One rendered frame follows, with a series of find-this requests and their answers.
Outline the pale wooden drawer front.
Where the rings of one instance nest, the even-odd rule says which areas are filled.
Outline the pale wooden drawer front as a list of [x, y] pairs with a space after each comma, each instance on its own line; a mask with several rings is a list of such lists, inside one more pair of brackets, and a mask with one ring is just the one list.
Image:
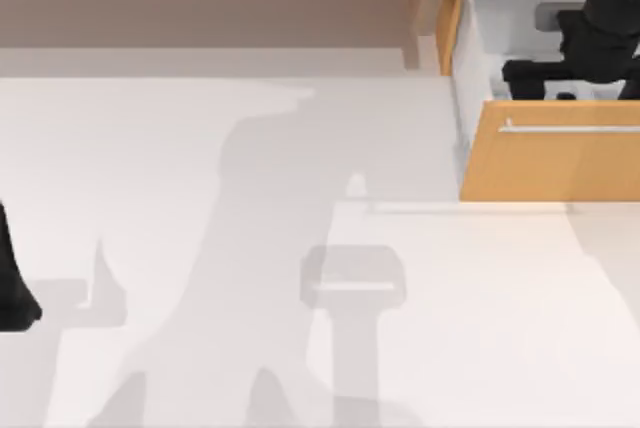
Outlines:
[[640, 125], [640, 101], [487, 101], [466, 202], [640, 202], [640, 134], [509, 134], [516, 125]]

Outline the pale grey rounded box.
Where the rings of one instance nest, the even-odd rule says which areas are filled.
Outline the pale grey rounded box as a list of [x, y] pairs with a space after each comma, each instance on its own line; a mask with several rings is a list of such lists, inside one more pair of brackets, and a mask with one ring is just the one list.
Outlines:
[[534, 10], [535, 29], [542, 33], [560, 32], [558, 15], [568, 7], [566, 3], [539, 3]]

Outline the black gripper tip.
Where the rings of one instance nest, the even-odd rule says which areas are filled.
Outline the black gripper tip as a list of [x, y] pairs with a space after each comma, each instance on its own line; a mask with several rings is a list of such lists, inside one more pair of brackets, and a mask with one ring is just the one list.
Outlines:
[[0, 333], [25, 332], [42, 315], [18, 268], [5, 207], [0, 202]]

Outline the grey pierced drawer inside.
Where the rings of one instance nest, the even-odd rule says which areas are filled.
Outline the grey pierced drawer inside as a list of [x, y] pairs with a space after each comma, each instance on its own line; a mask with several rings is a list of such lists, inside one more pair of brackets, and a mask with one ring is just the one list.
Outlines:
[[[514, 101], [502, 68], [509, 60], [558, 61], [561, 32], [535, 29], [539, 3], [566, 3], [579, 9], [584, 0], [463, 0], [452, 54], [452, 81], [458, 105], [459, 155], [468, 162], [471, 146], [487, 101]], [[623, 85], [583, 81], [548, 81], [541, 101], [616, 101]]]

